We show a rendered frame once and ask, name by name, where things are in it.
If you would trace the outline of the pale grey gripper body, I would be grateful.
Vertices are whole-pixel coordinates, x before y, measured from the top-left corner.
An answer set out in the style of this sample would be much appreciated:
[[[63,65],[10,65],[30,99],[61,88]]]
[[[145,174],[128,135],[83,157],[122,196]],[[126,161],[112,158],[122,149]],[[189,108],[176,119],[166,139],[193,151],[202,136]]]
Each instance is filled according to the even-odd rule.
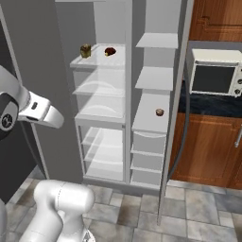
[[[63,115],[54,107],[50,106],[46,116],[40,121],[41,125],[59,129],[64,123]]]

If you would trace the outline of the grey freezer door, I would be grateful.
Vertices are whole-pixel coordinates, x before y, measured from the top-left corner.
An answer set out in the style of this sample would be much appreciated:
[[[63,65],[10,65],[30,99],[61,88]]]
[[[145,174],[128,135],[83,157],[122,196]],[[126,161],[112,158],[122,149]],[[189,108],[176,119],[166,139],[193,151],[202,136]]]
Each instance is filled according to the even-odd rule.
[[[49,179],[81,183],[55,0],[0,0],[0,65],[64,116],[59,129],[18,122],[0,141],[0,199],[8,202],[37,164]]]

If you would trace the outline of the grey side-by-side fridge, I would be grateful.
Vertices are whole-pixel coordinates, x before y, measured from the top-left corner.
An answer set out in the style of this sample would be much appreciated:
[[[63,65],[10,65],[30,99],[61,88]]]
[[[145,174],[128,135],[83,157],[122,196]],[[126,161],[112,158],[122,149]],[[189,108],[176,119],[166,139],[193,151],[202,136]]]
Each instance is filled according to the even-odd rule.
[[[181,4],[56,0],[85,182],[159,191]],[[87,59],[80,55],[84,44],[91,46]],[[116,53],[106,57],[107,47]]]

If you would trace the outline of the grey fridge door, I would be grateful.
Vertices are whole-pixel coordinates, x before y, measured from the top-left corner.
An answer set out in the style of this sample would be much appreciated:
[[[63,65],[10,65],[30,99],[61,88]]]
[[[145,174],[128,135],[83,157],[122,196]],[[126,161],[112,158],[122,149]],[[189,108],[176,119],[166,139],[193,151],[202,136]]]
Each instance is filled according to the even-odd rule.
[[[170,158],[174,140],[175,126],[177,120],[177,113],[179,108],[179,101],[182,87],[183,69],[185,64],[185,55],[189,39],[189,31],[192,19],[194,0],[181,0],[181,12],[178,27],[179,48],[175,54],[174,62],[174,77],[173,77],[173,91],[170,95],[170,109],[169,109],[169,123],[166,138],[166,148],[164,154],[164,165],[161,178],[161,186],[159,193],[159,206],[157,215],[157,224],[160,225],[162,221],[164,195],[168,178],[171,177],[173,171],[169,170]]]

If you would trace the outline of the olive green jar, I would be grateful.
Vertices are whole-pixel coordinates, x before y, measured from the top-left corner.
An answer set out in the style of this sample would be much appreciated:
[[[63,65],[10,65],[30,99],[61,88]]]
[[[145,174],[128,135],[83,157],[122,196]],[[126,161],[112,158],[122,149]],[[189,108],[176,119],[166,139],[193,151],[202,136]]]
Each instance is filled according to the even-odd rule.
[[[89,58],[91,56],[91,46],[89,44],[84,44],[80,47],[80,55],[82,58]]]

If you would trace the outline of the wooden base cupboard door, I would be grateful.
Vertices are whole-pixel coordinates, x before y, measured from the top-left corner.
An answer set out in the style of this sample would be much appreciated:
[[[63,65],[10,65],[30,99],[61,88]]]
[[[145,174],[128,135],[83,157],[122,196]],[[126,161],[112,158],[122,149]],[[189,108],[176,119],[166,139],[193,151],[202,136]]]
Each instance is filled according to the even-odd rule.
[[[172,180],[242,189],[242,118],[190,114],[185,145]]]

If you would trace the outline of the white microwave oven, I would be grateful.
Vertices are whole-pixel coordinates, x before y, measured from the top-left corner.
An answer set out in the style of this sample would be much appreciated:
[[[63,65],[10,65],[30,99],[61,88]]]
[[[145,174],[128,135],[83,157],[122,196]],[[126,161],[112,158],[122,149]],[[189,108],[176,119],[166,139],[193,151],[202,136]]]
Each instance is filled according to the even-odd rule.
[[[193,48],[186,57],[189,92],[242,96],[242,52]]]

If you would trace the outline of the wooden wall cupboard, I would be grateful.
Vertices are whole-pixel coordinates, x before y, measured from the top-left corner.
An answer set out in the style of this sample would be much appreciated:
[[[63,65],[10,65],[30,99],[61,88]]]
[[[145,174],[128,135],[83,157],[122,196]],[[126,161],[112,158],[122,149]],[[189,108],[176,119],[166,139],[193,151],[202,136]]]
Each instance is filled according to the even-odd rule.
[[[242,0],[194,0],[189,40],[242,42]]]

